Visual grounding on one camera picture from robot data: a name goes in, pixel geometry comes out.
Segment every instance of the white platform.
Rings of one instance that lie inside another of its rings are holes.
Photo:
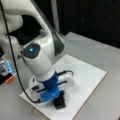
[[[54,67],[57,72],[74,71],[75,86],[66,91],[66,108],[56,110],[52,102],[35,105],[26,98],[24,93],[20,97],[51,120],[73,120],[107,72],[69,55],[63,56]]]

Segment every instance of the black cable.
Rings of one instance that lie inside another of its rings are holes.
[[[27,98],[33,102],[33,103],[40,103],[40,99],[38,99],[37,101],[33,101],[29,96],[28,94],[26,93],[22,83],[21,83],[21,80],[20,80],[20,75],[19,75],[19,72],[18,72],[18,68],[17,68],[17,64],[16,64],[16,60],[15,60],[15,56],[14,56],[14,52],[13,52],[13,46],[12,46],[12,43],[11,43],[11,38],[10,38],[10,35],[9,35],[9,29],[8,29],[8,25],[7,25],[7,22],[6,22],[6,17],[5,17],[5,13],[4,13],[4,8],[3,8],[3,5],[2,5],[2,1],[0,0],[0,7],[1,7],[1,12],[2,12],[2,15],[3,15],[3,19],[4,19],[4,22],[5,22],[5,27],[6,27],[6,32],[7,32],[7,36],[8,36],[8,40],[9,40],[9,43],[10,43],[10,48],[11,48],[11,53],[12,53],[12,58],[13,58],[13,62],[14,62],[14,65],[15,65],[15,69],[16,69],[16,73],[17,73],[17,77],[18,77],[18,81],[20,83],[20,86],[23,90],[23,92],[25,93],[25,95],[27,96]]]

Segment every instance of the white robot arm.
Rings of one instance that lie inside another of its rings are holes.
[[[45,36],[42,38],[37,38],[35,40],[32,40],[30,43],[25,45],[24,47],[28,46],[31,43],[37,43],[39,44],[44,51],[47,53],[47,55],[51,58],[56,56],[57,54],[60,54],[64,49],[64,44],[61,39],[61,37],[54,31],[54,29],[51,27],[41,10],[38,8],[36,3],[33,0],[1,0],[4,11],[6,16],[9,16],[7,19],[8,23],[9,21],[12,21],[11,23],[15,24],[8,24],[9,25],[9,31],[14,31],[22,26],[22,18],[21,15],[29,15],[34,17],[37,22],[41,25],[42,29],[45,32]],[[1,40],[1,36],[5,36],[6,32],[4,30],[4,22],[0,19],[1,26],[3,26],[0,31],[0,41],[1,44],[3,43],[3,40]]]
[[[36,6],[33,0],[1,0],[1,1],[3,3],[4,11],[6,14],[15,16],[17,15],[33,16],[42,26],[43,30],[46,33],[44,37],[40,39],[35,39],[28,43],[27,45],[25,45],[22,51],[22,56],[26,65],[34,74],[34,76],[29,80],[29,88],[30,91],[32,91],[31,94],[33,93],[33,91],[35,91],[39,95],[39,97],[36,98],[36,101],[33,102],[41,103],[58,98],[60,96],[61,90],[65,90],[74,85],[72,78],[73,74],[71,74],[72,72],[64,71],[61,73],[57,73],[49,59],[50,57],[54,57],[63,51],[64,44],[61,37],[50,26],[50,24],[45,19],[44,15]],[[10,29],[9,31],[13,31],[16,29],[13,26],[11,27],[11,25],[8,25],[8,28]],[[1,30],[0,39],[2,41],[4,39],[7,39],[6,32],[4,29],[3,31]],[[17,41],[17,39],[11,36],[11,42],[12,41]]]

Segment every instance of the black object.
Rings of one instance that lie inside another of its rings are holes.
[[[60,92],[60,96],[58,98],[55,98],[53,101],[56,109],[62,109],[65,108],[65,101],[64,101],[64,91]]]
[[[30,44],[23,50],[23,55],[27,58],[34,59],[38,56],[41,50],[40,45],[38,44]]]
[[[2,85],[9,77],[11,77],[12,74],[8,73],[6,76],[3,76],[0,74],[0,85]]]
[[[0,47],[0,58],[4,55],[2,48]]]

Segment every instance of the table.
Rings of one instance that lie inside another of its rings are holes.
[[[117,120],[120,116],[120,49],[70,32],[64,37],[64,52],[52,59],[53,64],[63,55],[69,54],[82,61],[107,71],[109,74],[89,98],[78,120]],[[29,70],[20,71],[25,88],[31,77]],[[1,120],[36,120],[31,107],[19,98],[22,90],[14,80],[0,88]]]

